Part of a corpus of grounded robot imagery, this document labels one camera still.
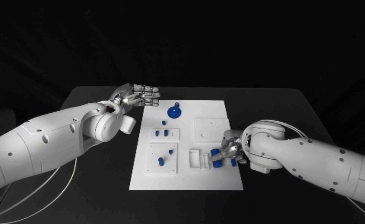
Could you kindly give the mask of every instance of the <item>black table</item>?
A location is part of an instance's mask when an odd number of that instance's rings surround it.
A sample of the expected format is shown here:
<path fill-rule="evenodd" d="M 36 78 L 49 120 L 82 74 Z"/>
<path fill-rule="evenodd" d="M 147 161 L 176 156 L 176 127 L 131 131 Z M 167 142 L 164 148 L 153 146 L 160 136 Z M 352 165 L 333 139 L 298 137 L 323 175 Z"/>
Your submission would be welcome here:
<path fill-rule="evenodd" d="M 62 108 L 106 100 L 115 87 L 80 86 Z M 295 126 L 310 138 L 333 143 L 311 106 L 294 89 L 161 87 L 160 100 L 223 100 L 232 129 L 261 119 Z M 73 180 L 56 202 L 20 223 L 363 223 L 365 215 L 347 199 L 294 177 L 282 168 L 262 174 L 239 166 L 244 191 L 130 191 L 143 108 L 130 135 L 92 147 L 78 158 Z M 69 180 L 73 161 L 27 201 L 0 217 L 17 220 L 56 197 Z M 14 182 L 1 205 L 11 206 L 53 171 Z"/>

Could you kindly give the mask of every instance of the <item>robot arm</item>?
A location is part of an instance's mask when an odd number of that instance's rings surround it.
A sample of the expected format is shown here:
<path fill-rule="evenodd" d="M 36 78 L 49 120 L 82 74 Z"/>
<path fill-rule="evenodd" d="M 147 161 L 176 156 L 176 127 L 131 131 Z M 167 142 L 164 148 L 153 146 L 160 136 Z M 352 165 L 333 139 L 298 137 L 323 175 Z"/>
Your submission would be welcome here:
<path fill-rule="evenodd" d="M 244 152 L 252 170 L 267 174 L 284 167 L 308 183 L 365 203 L 365 156 L 307 137 L 284 139 L 284 134 L 284 127 L 265 121 L 244 131 L 228 130 L 210 161 L 236 158 L 245 163 Z"/>
<path fill-rule="evenodd" d="M 118 131 L 130 134 L 132 106 L 158 106 L 158 88 L 125 84 L 109 100 L 44 114 L 0 136 L 0 188 L 44 173 L 108 142 Z"/>

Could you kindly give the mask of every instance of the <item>black background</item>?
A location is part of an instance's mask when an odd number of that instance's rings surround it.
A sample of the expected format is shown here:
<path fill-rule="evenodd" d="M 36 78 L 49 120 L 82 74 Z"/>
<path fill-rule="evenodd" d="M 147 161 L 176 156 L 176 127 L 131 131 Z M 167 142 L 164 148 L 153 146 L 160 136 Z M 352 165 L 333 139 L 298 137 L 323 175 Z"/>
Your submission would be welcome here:
<path fill-rule="evenodd" d="M 294 88 L 365 153 L 363 16 L 363 0 L 1 0 L 1 106 L 18 125 L 80 85 Z"/>

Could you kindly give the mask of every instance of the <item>blue knob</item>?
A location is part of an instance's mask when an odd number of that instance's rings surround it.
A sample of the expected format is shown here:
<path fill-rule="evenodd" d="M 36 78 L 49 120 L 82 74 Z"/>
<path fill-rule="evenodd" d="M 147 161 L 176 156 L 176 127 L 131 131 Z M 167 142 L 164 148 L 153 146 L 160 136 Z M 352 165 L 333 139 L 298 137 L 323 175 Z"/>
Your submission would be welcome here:
<path fill-rule="evenodd" d="M 232 163 L 232 167 L 235 167 L 236 166 L 235 159 L 231 159 L 231 163 Z"/>
<path fill-rule="evenodd" d="M 158 165 L 163 166 L 163 158 L 158 158 Z"/>
<path fill-rule="evenodd" d="M 212 149 L 210 150 L 210 155 L 216 155 L 219 153 L 219 149 Z M 220 168 L 222 167 L 222 160 L 213 161 L 213 167 Z"/>
<path fill-rule="evenodd" d="M 174 106 L 168 108 L 167 115 L 171 119 L 176 119 L 180 117 L 180 108 L 179 103 L 174 103 Z"/>

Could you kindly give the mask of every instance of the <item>cable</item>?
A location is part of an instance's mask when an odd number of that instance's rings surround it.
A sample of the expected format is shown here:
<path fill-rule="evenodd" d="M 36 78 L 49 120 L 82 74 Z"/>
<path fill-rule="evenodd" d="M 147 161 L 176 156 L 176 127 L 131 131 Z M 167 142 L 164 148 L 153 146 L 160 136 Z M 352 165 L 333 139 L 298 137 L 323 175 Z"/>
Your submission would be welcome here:
<path fill-rule="evenodd" d="M 57 172 L 59 168 L 55 170 L 52 176 L 49 177 L 47 181 L 50 180 L 50 178 L 55 176 L 56 172 Z M 4 211 L 0 212 L 0 215 L 4 214 L 8 210 L 11 210 L 18 204 L 21 204 L 29 198 L 30 196 L 40 190 L 40 188 L 46 185 L 47 181 L 37 187 L 37 189 L 24 197 L 24 199 L 21 199 L 11 207 L 8 207 Z"/>
<path fill-rule="evenodd" d="M 20 220 L 16 220 L 16 221 L 11 221 L 11 222 L 4 222 L 4 223 L 0 223 L 0 224 L 11 224 L 11 223 L 16 223 L 16 222 L 18 222 L 18 221 L 21 221 L 21 220 L 24 220 L 24 219 L 27 219 L 27 218 L 30 218 L 31 216 L 34 216 L 37 213 L 40 213 L 49 206 L 50 206 L 50 204 L 56 201 L 56 199 L 59 198 L 59 196 L 62 195 L 62 193 L 63 193 L 63 191 L 66 190 L 66 187 L 67 187 L 67 185 L 69 185 L 69 183 L 70 183 L 70 181 L 72 181 L 72 177 L 73 177 L 73 174 L 75 174 L 75 170 L 76 170 L 76 162 L 78 162 L 78 159 L 75 159 L 75 166 L 73 166 L 73 172 L 72 172 L 72 176 L 70 176 L 70 178 L 69 178 L 69 181 L 67 181 L 67 183 L 66 183 L 66 186 L 65 186 L 65 189 L 62 190 L 62 192 L 59 193 L 59 195 L 57 195 L 57 197 L 53 199 L 53 201 L 36 212 L 36 213 L 33 213 L 31 215 L 29 215 L 26 218 L 23 218 L 23 219 L 20 219 Z M 33 195 L 33 193 L 16 204 L 16 205 L 13 205 L 8 209 L 5 209 L 5 211 L 8 211 L 14 206 L 17 206 L 30 196 Z"/>
<path fill-rule="evenodd" d="M 275 121 L 275 120 L 259 120 L 259 121 L 274 122 L 274 123 L 277 123 L 277 124 L 280 124 L 280 125 L 284 125 L 285 127 L 288 127 L 290 129 L 293 129 L 293 130 L 298 133 L 300 137 L 304 136 L 304 137 L 307 138 L 306 134 L 304 134 L 295 127 L 293 127 L 291 125 L 285 124 L 284 122 Z M 363 211 L 362 208 L 357 206 L 357 204 L 352 201 L 352 199 L 350 199 L 349 197 L 346 197 L 346 198 L 347 198 L 347 200 L 352 202 L 352 204 L 357 207 L 357 209 L 365 213 L 365 211 Z"/>

